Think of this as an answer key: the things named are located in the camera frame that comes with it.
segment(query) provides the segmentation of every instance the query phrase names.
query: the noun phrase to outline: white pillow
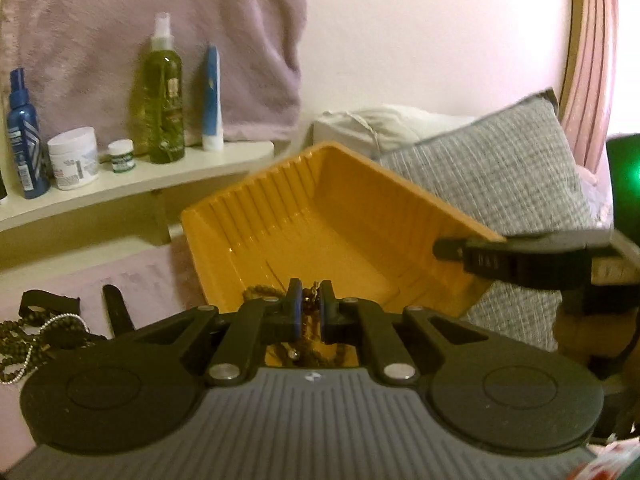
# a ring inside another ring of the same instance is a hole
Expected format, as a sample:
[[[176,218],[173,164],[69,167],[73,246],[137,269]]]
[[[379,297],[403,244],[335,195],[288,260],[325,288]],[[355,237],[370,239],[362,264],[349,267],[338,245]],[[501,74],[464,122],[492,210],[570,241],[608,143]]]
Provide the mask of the white pillow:
[[[325,112],[313,123],[313,140],[314,144],[335,140],[369,158],[377,158],[475,120],[475,117],[434,114],[399,105]]]

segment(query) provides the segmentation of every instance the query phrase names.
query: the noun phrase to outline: white shelf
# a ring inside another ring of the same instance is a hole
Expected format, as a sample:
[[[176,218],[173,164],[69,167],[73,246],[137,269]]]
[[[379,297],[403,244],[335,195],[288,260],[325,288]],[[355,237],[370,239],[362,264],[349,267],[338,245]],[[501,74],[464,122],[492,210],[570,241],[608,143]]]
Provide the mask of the white shelf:
[[[136,167],[127,173],[113,173],[110,164],[102,164],[98,179],[78,189],[60,191],[52,186],[43,196],[31,200],[10,194],[0,205],[0,232],[124,196],[251,171],[272,158],[271,142],[226,142],[220,153],[205,152],[200,146],[187,148],[185,157],[171,164],[151,164],[137,158]]]

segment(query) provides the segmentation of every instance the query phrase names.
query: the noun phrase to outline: lavender towel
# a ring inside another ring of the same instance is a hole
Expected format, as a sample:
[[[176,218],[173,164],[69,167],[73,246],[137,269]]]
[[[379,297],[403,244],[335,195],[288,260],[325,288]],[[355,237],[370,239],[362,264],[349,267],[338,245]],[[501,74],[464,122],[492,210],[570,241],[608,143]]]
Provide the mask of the lavender towel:
[[[170,12],[183,63],[187,142],[200,137],[204,59],[220,49],[227,139],[289,139],[300,110],[306,0],[3,0],[1,87],[24,66],[45,139],[94,126],[98,143],[143,139],[142,59]]]

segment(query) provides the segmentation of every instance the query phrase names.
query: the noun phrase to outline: spray nozzle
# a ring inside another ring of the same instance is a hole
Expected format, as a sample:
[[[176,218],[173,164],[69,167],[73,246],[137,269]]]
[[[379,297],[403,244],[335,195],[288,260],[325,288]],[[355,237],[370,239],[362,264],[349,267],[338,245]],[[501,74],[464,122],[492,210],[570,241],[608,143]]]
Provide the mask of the spray nozzle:
[[[24,69],[22,67],[11,70],[11,92],[24,90]]]
[[[171,15],[168,12],[160,12],[156,14],[156,33],[155,38],[171,37]]]
[[[171,35],[171,15],[168,12],[156,14],[156,31],[151,38],[153,50],[172,50],[174,37]]]

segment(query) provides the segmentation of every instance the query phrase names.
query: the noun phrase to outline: green spray bottle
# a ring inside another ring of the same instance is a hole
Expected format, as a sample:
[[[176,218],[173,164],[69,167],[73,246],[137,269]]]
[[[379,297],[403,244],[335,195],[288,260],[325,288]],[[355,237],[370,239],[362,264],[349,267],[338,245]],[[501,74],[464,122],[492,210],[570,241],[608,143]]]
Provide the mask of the green spray bottle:
[[[170,15],[156,15],[151,53],[145,61],[145,117],[149,161],[175,162],[184,157],[182,61],[174,50]]]

